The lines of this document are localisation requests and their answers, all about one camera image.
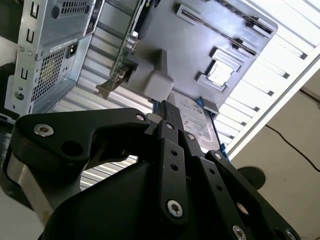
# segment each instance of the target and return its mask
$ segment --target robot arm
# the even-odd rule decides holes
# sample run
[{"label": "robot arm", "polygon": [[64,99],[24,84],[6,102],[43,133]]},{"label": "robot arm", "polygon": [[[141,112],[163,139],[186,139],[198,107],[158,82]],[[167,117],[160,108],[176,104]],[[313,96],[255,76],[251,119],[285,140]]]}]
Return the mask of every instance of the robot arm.
[{"label": "robot arm", "polygon": [[[175,106],[156,113],[159,122],[133,108],[24,116],[1,186],[37,213],[42,240],[300,240],[220,152],[204,155]],[[80,191],[83,170],[128,155],[137,163]]]}]

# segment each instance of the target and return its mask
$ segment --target perforated metal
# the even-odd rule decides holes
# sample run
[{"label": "perforated metal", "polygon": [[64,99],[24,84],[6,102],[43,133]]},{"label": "perforated metal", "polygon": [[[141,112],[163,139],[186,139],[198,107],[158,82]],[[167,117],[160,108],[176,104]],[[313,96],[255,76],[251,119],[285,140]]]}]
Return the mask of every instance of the perforated metal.
[{"label": "perforated metal", "polygon": [[61,15],[86,12],[87,0],[65,0],[62,3]]},{"label": "perforated metal", "polygon": [[59,80],[59,73],[66,49],[61,49],[43,59],[38,85],[32,91],[32,101],[51,90]]}]

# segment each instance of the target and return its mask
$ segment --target metal plate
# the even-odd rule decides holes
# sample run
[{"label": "metal plate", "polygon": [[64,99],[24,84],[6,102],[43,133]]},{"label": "metal plate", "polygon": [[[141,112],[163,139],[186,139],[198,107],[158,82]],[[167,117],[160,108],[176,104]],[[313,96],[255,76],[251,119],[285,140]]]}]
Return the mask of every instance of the metal plate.
[{"label": "metal plate", "polygon": [[[78,80],[91,36],[84,38],[96,0],[26,0],[23,5],[18,54],[13,81],[8,84],[5,108],[20,116],[31,114],[35,102],[62,83],[70,90],[68,78]],[[55,95],[48,109],[60,99]]]},{"label": "metal plate", "polygon": [[95,1],[94,7],[91,8],[91,13],[90,13],[91,17],[88,18],[88,21],[86,23],[86,27],[84,30],[85,36],[92,34],[96,30],[103,5],[104,5],[104,0]]},{"label": "metal plate", "polygon": [[[273,36],[277,25],[268,20],[238,0],[229,1],[247,16],[256,16],[271,26]],[[208,24],[232,39],[241,38],[246,43],[254,45],[256,56],[246,56],[232,47],[232,42],[225,36],[218,34],[202,24],[193,24],[176,14],[179,5],[197,12]],[[146,37],[138,42],[136,57],[142,61],[153,63],[155,53],[159,50],[168,52],[168,75],[174,79],[174,90],[192,99],[205,97],[220,107],[229,96],[243,75],[250,68],[259,53],[265,48],[270,38],[263,37],[249,27],[246,20],[222,6],[216,1],[203,2],[194,0],[163,0],[155,10],[151,26]],[[206,73],[213,62],[211,53],[220,49],[236,61],[243,63],[239,71],[235,72],[228,82],[227,88],[221,92],[196,81],[197,75]],[[143,94],[147,78],[153,70],[153,65],[145,64],[128,82],[130,90]]]}]

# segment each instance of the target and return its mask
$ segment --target white wall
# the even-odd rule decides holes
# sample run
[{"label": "white wall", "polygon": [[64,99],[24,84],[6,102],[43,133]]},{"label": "white wall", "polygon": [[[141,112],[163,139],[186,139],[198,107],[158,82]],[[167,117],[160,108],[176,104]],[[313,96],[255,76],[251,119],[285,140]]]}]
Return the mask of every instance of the white wall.
[{"label": "white wall", "polygon": [[9,198],[0,188],[0,239],[37,240],[43,227],[36,214]]},{"label": "white wall", "polygon": [[[320,71],[306,84],[320,95]],[[320,110],[297,93],[268,123],[320,169]],[[320,237],[320,173],[275,132],[264,127],[233,159],[236,168],[255,166],[266,174],[264,198],[304,239]]]}]

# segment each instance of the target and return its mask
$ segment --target ventilation grille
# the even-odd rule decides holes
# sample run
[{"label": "ventilation grille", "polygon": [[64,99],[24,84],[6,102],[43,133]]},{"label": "ventilation grille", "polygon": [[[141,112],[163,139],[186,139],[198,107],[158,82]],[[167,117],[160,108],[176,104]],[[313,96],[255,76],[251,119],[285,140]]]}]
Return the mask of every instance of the ventilation grille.
[{"label": "ventilation grille", "polygon": [[85,13],[87,2],[87,0],[65,0],[62,4],[61,14]]},{"label": "ventilation grille", "polygon": [[32,101],[52,89],[59,79],[59,73],[66,49],[61,49],[43,59],[38,85],[33,89]]}]

